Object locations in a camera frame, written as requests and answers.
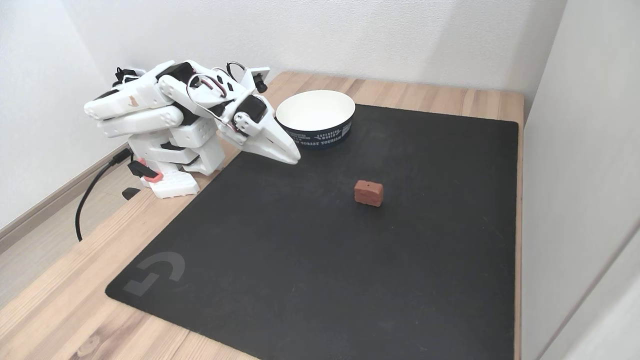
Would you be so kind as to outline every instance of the mouse pad logo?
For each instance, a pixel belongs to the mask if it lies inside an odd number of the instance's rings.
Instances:
[[[182,277],[182,273],[184,272],[184,258],[177,252],[159,252],[157,254],[149,256],[147,259],[140,261],[137,268],[142,270],[146,270],[149,266],[159,263],[161,261],[165,261],[171,264],[171,274],[169,275],[169,279],[173,281],[178,281]],[[132,293],[137,296],[144,295],[147,290],[153,285],[153,283],[158,280],[160,275],[156,273],[149,273],[147,277],[142,280],[142,282],[130,280],[125,286],[124,291]]]

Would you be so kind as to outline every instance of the floor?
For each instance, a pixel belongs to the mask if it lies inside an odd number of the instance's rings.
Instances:
[[[126,200],[122,190],[140,188],[140,180],[122,163],[95,186],[81,215],[83,236],[113,214]],[[31,284],[77,243],[74,217],[81,196],[0,254],[0,307]]]

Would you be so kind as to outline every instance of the black cable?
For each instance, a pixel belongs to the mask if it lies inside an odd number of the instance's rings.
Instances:
[[[229,76],[235,81],[237,82],[236,78],[234,78],[234,75],[231,73],[231,65],[237,65],[240,67],[240,69],[246,70],[246,67],[244,67],[244,65],[242,65],[241,63],[237,63],[235,61],[230,61],[227,63],[227,74],[229,74]]]
[[[118,154],[113,156],[111,160],[109,160],[109,163],[105,165],[105,167],[102,168],[102,170],[100,170],[100,172],[93,178],[93,181],[91,181],[91,184],[89,184],[89,187],[84,192],[84,195],[80,200],[80,204],[78,204],[78,209],[76,210],[76,236],[78,237],[78,241],[82,241],[82,233],[80,232],[80,212],[82,212],[82,207],[84,206],[86,198],[89,197],[91,190],[93,190],[93,187],[98,183],[98,180],[100,180],[100,178],[107,172],[107,170],[125,161],[129,156],[131,158],[133,157],[133,152],[129,149],[121,150]]]

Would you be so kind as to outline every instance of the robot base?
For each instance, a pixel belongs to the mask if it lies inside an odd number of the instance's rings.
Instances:
[[[142,185],[151,188],[159,199],[197,194],[200,191],[196,179],[182,171],[163,173],[162,180],[157,183],[150,183],[144,177],[141,177],[140,181]]]

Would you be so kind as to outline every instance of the baseboard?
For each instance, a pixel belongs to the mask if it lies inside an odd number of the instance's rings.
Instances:
[[[93,180],[97,175],[98,171],[100,171],[100,169],[102,169],[115,154],[125,147],[127,147],[127,144],[122,144],[85,171],[81,172],[78,176],[71,179],[68,183],[57,189],[51,195],[47,196],[31,209],[27,210],[14,221],[10,222],[7,226],[0,229],[0,254],[9,249],[30,231],[45,222],[69,202],[84,193],[91,183],[91,180]],[[111,167],[107,171],[107,174],[114,168],[115,167]]]

